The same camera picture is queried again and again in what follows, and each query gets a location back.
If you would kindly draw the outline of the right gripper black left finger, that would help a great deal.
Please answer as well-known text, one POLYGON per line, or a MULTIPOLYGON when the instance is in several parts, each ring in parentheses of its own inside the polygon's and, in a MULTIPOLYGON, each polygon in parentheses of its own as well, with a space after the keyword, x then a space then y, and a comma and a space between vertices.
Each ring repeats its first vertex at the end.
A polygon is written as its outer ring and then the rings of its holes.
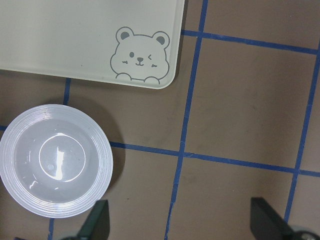
POLYGON ((63 240, 107 240, 110 235, 110 212, 108 200, 97 201, 84 224, 74 236, 63 240))

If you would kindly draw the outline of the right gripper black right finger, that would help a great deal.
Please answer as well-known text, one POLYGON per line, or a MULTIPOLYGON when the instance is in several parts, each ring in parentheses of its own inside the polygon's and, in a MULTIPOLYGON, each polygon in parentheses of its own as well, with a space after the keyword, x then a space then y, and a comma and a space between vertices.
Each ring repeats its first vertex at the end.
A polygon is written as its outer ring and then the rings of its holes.
POLYGON ((297 240, 296 233, 262 197, 250 200, 250 230, 256 240, 297 240))

